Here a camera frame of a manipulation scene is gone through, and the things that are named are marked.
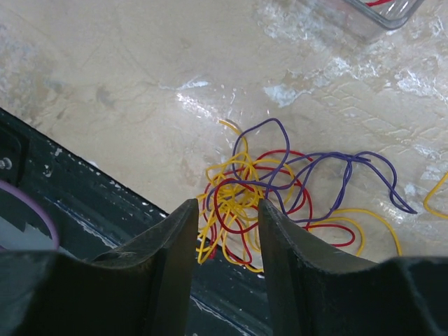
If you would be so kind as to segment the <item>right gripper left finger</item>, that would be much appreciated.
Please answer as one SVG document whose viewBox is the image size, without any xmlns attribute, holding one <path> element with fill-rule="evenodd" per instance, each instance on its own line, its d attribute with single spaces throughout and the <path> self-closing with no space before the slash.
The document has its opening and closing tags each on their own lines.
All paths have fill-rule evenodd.
<svg viewBox="0 0 448 336">
<path fill-rule="evenodd" d="M 1 254 L 2 335 L 183 335 L 199 209 L 164 220 L 94 260 L 56 251 Z"/>
</svg>

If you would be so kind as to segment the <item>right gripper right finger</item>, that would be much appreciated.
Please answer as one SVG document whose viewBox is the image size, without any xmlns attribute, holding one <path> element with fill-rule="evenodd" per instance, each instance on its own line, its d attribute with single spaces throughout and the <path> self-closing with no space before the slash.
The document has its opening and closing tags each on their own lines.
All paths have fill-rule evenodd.
<svg viewBox="0 0 448 336">
<path fill-rule="evenodd" d="M 275 335 L 446 335 L 447 259 L 375 263 L 258 205 L 262 263 Z"/>
</svg>

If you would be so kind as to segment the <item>yellow red cable ball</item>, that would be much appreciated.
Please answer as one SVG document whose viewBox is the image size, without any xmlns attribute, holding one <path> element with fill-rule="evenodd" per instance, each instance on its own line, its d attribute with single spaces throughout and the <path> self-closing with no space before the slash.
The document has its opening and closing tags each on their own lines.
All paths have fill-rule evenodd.
<svg viewBox="0 0 448 336">
<path fill-rule="evenodd" d="M 261 200 L 272 200 L 282 214 L 307 232 L 341 232 L 346 235 L 346 241 L 335 241 L 331 245 L 336 248 L 353 247 L 356 256 L 360 256 L 365 248 L 365 232 L 349 214 L 365 214 L 384 224 L 392 236 L 397 254 L 403 253 L 395 230 L 381 216 L 367 209 L 342 208 L 354 167 L 360 164 L 379 177 L 396 209 L 406 214 L 416 213 L 397 192 L 396 168 L 385 157 L 371 151 L 301 153 L 291 148 L 286 128 L 276 118 L 267 119 L 246 131 L 226 120 L 219 123 L 232 130 L 237 139 L 229 159 L 205 170 L 207 184 L 197 197 L 199 214 L 203 218 L 197 236 L 199 264 L 214 258 L 221 250 L 229 263 L 253 273 L 263 272 L 263 266 L 256 262 L 261 255 L 256 215 Z M 247 135 L 270 123 L 279 127 L 284 147 L 266 151 L 258 157 L 252 156 Z M 307 186 L 313 171 L 326 160 L 338 160 L 344 163 L 344 168 L 335 200 L 327 213 L 318 216 L 314 213 L 312 194 Z"/>
</svg>

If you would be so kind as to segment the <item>clear transparent bin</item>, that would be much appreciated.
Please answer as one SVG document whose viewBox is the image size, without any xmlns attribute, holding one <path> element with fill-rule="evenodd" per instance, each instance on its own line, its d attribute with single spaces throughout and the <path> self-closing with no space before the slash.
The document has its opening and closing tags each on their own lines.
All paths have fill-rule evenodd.
<svg viewBox="0 0 448 336">
<path fill-rule="evenodd" d="M 372 41 L 409 21 L 423 0 L 414 1 L 310 1 L 309 5 L 343 32 Z"/>
</svg>

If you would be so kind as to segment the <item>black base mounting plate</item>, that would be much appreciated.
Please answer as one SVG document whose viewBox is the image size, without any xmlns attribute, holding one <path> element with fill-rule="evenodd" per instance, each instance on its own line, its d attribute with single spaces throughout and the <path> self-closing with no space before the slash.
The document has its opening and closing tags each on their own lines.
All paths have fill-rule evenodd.
<svg viewBox="0 0 448 336">
<path fill-rule="evenodd" d="M 55 224 L 61 251 L 90 260 L 166 218 L 158 206 L 12 114 L 1 112 L 1 180 Z M 265 281 L 224 261 L 195 265 L 187 335 L 271 335 Z"/>
</svg>

